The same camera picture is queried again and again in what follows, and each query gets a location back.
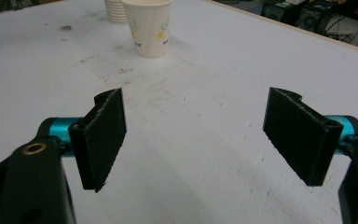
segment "stack of paper cups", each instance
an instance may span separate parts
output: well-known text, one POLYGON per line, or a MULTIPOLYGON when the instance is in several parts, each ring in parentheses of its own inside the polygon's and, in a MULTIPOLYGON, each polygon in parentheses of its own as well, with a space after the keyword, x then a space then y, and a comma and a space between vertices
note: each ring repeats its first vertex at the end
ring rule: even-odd
POLYGON ((108 19, 117 24, 127 24, 127 17, 120 0, 104 0, 108 19))

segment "table surface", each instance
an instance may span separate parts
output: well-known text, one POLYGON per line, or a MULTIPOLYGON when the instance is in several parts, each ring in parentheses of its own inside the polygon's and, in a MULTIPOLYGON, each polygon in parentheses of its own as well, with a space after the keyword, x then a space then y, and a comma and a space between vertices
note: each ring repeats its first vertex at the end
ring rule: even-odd
POLYGON ((0 161, 121 87, 128 132, 102 191, 62 159, 78 223, 341 223, 350 160, 309 188, 262 125, 269 87, 358 118, 358 48, 206 1, 174 1, 171 22, 167 55, 145 59, 103 1, 1 13, 0 161))

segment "blue metal part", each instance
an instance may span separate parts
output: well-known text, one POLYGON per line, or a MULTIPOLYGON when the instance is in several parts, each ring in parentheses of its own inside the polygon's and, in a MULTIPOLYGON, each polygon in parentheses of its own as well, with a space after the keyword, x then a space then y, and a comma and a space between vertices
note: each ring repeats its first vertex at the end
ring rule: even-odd
POLYGON ((68 128, 78 122, 81 118, 57 118, 50 126, 49 136, 57 136, 62 142, 69 147, 70 150, 63 154, 63 157, 74 157, 74 151, 72 149, 71 136, 69 135, 68 128))
POLYGON ((339 137, 338 149, 336 150, 335 154, 345 155, 346 153, 342 152, 340 148, 347 147, 351 144, 351 139, 353 139, 353 137, 356 135, 353 125, 347 118, 345 118, 345 116, 329 115, 324 117, 327 119, 335 120, 344 126, 341 136, 339 137))

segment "white table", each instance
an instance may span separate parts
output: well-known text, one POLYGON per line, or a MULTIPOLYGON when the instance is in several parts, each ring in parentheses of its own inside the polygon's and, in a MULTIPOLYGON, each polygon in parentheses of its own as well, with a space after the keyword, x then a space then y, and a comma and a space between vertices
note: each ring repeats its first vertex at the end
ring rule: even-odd
POLYGON ((175 1, 171 21, 169 53, 151 60, 102 0, 0 14, 0 161, 42 120, 82 117, 122 87, 128 132, 108 184, 83 190, 63 159, 78 223, 340 223, 350 160, 306 187, 262 125, 271 86, 358 118, 358 49, 205 1, 175 1))

